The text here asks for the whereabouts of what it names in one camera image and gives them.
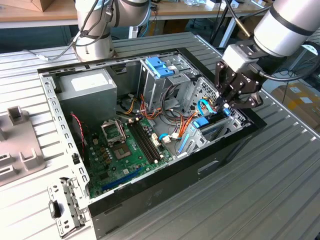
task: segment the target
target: chip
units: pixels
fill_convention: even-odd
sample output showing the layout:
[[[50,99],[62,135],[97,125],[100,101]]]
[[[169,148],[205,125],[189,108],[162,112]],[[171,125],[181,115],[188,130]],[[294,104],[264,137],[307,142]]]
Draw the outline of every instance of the chip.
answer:
[[[107,172],[104,172],[104,173],[100,174],[99,177],[100,177],[101,180],[105,180],[105,179],[107,179],[109,177],[109,174]]]
[[[126,143],[121,143],[112,148],[115,157],[120,160],[131,155],[131,151]]]

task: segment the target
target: red wire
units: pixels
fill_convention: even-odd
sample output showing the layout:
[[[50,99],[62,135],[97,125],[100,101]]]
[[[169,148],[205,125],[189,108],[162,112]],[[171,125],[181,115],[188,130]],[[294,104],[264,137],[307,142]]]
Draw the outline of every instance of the red wire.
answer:
[[[81,141],[82,141],[82,158],[85,156],[85,136],[84,136],[84,131],[82,130],[82,125],[81,122],[79,120],[79,118],[77,118],[76,115],[74,115],[73,113],[70,113],[70,115],[72,117],[74,117],[74,119],[78,122],[80,131],[81,131]]]

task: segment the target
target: blue pcie slot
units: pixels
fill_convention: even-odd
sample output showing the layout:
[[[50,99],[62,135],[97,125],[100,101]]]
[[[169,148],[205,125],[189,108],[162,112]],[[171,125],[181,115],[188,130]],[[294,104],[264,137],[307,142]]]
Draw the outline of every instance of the blue pcie slot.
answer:
[[[112,182],[109,182],[108,184],[104,185],[101,189],[102,191],[105,191],[107,189],[112,189],[113,187],[119,185],[119,184],[122,184],[130,179],[133,179],[134,177],[136,177],[139,173],[139,171],[142,169],[142,167],[140,167],[139,169],[123,176],[122,178],[119,178],[118,180],[115,180],[115,181],[112,181]]]

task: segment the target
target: motherboard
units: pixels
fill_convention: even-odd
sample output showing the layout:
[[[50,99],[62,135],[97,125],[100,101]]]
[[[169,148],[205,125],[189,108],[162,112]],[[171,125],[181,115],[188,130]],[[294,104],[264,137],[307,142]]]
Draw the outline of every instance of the motherboard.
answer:
[[[155,143],[155,133],[147,119],[117,125],[123,128],[124,138],[115,124],[86,137],[85,162],[91,198],[172,160],[170,152],[161,143]],[[110,144],[109,140],[117,137],[120,140]]]

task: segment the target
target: cardboard box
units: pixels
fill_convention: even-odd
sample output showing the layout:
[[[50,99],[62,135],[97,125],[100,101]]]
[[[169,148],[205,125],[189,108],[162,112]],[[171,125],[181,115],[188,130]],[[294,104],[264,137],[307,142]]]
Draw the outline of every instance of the cardboard box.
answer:
[[[0,0],[0,4],[44,12],[54,0]]]
[[[271,95],[282,102],[286,86],[272,91]],[[320,96],[302,83],[288,85],[283,104],[298,118],[320,133]]]

